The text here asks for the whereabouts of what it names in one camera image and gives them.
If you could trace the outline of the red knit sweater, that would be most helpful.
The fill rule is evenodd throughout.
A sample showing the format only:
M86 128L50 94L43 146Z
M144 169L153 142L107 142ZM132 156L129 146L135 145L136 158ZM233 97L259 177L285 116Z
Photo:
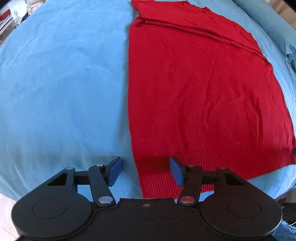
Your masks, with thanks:
M133 1L128 119L145 198L177 198L169 159L252 179L295 163L273 67L237 23L187 1Z

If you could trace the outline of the blue bed sheet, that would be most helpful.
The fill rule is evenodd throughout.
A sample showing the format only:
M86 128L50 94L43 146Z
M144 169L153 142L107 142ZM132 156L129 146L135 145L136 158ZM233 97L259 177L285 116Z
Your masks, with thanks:
M143 197L128 119L129 33L138 17L132 2L48 1L1 46L1 194L18 200L64 168L87 170L120 156L114 196ZM295 134L295 72L277 45L232 1L187 2L252 35L273 67ZM281 194L281 176L251 180Z

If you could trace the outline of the teal rolled duvet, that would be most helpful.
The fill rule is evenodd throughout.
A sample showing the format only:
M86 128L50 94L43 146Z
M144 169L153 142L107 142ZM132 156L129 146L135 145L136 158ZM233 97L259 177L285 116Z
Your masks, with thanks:
M264 29L295 69L295 29L266 1L235 1L235 3Z

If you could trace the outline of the white shelf unit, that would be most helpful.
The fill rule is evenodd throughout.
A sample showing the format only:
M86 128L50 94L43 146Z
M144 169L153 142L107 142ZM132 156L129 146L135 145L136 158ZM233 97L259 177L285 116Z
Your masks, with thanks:
M1 7L1 46L27 15L29 3L26 0L15 0L8 1Z

